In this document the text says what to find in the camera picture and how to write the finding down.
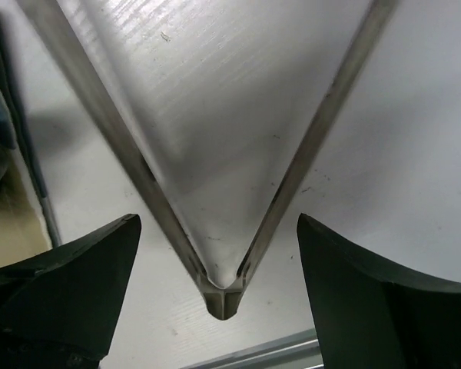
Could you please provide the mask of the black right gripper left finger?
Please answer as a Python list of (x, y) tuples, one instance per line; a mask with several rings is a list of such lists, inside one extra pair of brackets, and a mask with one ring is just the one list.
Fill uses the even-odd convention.
[(0, 368), (98, 368), (108, 355), (141, 236), (125, 216), (0, 268)]

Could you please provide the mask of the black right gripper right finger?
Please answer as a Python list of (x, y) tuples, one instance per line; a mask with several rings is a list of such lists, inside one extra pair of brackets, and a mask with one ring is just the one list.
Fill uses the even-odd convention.
[(309, 215), (300, 260), (327, 368), (461, 368), (461, 282), (373, 253)]

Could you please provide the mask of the metal bread tongs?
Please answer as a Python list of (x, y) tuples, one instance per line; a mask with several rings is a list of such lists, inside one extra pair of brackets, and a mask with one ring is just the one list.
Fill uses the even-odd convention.
[(366, 60), (383, 33), (398, 3), (372, 1), (335, 77), (324, 95), (287, 171), (227, 288), (216, 286), (185, 233), (176, 213), (139, 149), (125, 120), (89, 60), (65, 13), (56, 1), (20, 1), (19, 8), (56, 61), (126, 175), (202, 295), (208, 312), (221, 321), (237, 313), (254, 276), (294, 195), (316, 159), (353, 89)]

